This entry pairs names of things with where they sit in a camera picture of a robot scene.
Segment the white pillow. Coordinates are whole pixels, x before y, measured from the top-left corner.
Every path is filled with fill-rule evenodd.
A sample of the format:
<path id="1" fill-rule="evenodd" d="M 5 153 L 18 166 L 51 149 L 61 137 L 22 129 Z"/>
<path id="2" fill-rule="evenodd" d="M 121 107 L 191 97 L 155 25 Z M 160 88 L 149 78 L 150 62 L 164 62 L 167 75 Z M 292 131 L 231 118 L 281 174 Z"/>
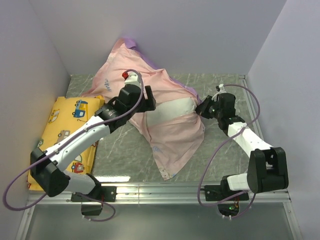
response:
<path id="1" fill-rule="evenodd" d="M 191 114 L 196 109 L 196 102 L 191 97 L 179 98 L 156 105 L 155 110 L 146 113 L 148 127 L 171 121 L 175 118 Z"/>

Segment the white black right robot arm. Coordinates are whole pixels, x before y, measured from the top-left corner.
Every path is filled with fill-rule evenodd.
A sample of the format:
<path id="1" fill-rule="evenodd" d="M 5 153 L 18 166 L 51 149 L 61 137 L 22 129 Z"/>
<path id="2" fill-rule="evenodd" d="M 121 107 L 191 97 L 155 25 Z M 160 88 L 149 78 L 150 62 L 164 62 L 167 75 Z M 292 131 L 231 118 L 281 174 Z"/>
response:
<path id="1" fill-rule="evenodd" d="M 232 138 L 249 157 L 246 173 L 224 176 L 220 194 L 226 200 L 233 199 L 238 191 L 255 194 L 286 189 L 289 186 L 286 153 L 281 147 L 273 147 L 262 140 L 236 115 L 236 97 L 231 93 L 207 96 L 196 108 L 205 119 L 216 119 L 218 127 Z"/>

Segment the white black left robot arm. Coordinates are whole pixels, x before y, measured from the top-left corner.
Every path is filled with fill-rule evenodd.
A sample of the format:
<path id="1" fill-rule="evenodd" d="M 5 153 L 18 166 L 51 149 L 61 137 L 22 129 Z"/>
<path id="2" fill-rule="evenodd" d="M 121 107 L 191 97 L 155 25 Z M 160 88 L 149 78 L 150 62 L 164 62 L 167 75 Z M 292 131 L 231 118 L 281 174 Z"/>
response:
<path id="1" fill-rule="evenodd" d="M 101 183 L 95 177 L 68 172 L 67 167 L 100 138 L 125 125 L 135 113 L 155 108 L 156 100 L 149 85 L 144 90 L 137 85 L 125 85 L 118 96 L 99 108 L 70 136 L 44 151 L 34 149 L 30 154 L 31 176 L 49 197 L 70 191 L 83 194 L 89 201 L 101 199 Z"/>

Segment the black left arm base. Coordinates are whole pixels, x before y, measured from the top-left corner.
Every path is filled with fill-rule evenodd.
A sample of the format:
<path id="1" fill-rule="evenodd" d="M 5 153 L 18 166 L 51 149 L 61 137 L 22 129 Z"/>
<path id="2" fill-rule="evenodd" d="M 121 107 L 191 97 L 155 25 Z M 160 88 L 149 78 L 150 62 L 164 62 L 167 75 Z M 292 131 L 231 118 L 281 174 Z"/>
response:
<path id="1" fill-rule="evenodd" d="M 72 193 L 70 201 L 72 203 L 81 203 L 80 210 L 85 219 L 93 222 L 103 222 L 112 219 L 116 214 L 115 207 L 110 204 L 116 201 L 116 195 L 116 186 L 98 186 L 88 194 Z M 102 213 L 104 206 L 112 210 L 111 216 L 106 219 L 94 219 L 93 217 L 97 217 Z"/>

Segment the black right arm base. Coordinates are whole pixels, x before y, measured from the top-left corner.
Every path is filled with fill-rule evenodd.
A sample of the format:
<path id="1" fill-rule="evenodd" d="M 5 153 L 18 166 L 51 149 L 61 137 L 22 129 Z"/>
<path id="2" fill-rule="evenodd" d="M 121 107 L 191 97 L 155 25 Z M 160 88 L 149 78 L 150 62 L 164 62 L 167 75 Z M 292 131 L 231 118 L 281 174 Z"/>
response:
<path id="1" fill-rule="evenodd" d="M 233 195 L 236 195 L 233 198 L 228 199 L 231 203 L 220 203 L 217 205 L 218 212 L 221 216 L 228 217 L 231 219 L 232 217 L 236 217 L 240 213 L 240 201 L 248 201 L 249 194 L 244 192 L 240 194 L 241 190 L 230 190 L 228 185 L 205 185 L 200 188 L 200 192 L 204 193 L 204 198 L 207 202 L 219 202 L 224 200 L 225 198 L 229 198 Z"/>

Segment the yellow cartoon car pillow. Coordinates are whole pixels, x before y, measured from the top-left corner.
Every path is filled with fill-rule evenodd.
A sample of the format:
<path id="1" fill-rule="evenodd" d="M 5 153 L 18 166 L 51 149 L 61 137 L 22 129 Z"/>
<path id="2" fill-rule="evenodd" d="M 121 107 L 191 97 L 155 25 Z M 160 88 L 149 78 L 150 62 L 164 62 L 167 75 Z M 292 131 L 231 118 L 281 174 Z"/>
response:
<path id="1" fill-rule="evenodd" d="M 95 112 L 104 105 L 104 103 L 105 100 L 101 96 L 59 97 L 54 103 L 48 123 L 37 148 L 45 151 L 69 137 L 80 129 Z M 66 170 L 81 175 L 90 174 L 98 141 L 78 155 L 75 160 L 69 164 Z M 31 170 L 28 174 L 28 180 L 31 184 L 31 190 L 43 190 L 31 176 Z"/>

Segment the pink purple pillowcase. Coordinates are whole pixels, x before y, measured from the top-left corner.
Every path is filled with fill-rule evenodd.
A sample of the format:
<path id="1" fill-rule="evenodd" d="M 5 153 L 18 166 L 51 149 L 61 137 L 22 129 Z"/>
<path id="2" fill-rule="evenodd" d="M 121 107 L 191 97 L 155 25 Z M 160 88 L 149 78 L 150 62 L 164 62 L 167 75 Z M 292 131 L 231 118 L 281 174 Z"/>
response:
<path id="1" fill-rule="evenodd" d="M 156 109 L 136 113 L 129 121 L 150 144 L 162 178 L 169 180 L 204 140 L 205 127 L 196 113 L 200 100 L 193 88 L 171 78 L 164 68 L 155 67 L 136 49 L 133 40 L 120 38 L 83 96 L 103 96 L 109 101 L 125 84 L 140 86 L 137 73 L 144 86 L 151 87 Z"/>

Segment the aluminium frame rail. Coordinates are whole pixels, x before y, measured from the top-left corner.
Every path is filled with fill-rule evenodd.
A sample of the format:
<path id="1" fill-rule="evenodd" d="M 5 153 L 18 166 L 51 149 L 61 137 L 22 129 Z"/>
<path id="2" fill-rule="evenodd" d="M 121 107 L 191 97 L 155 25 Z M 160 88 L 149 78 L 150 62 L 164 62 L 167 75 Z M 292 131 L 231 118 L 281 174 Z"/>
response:
<path id="1" fill-rule="evenodd" d="M 80 217 L 71 193 L 44 198 L 25 210 L 19 240 L 300 240 L 301 230 L 286 189 L 253 194 L 235 218 L 205 207 L 196 182 L 120 182 L 114 218 L 90 222 Z"/>

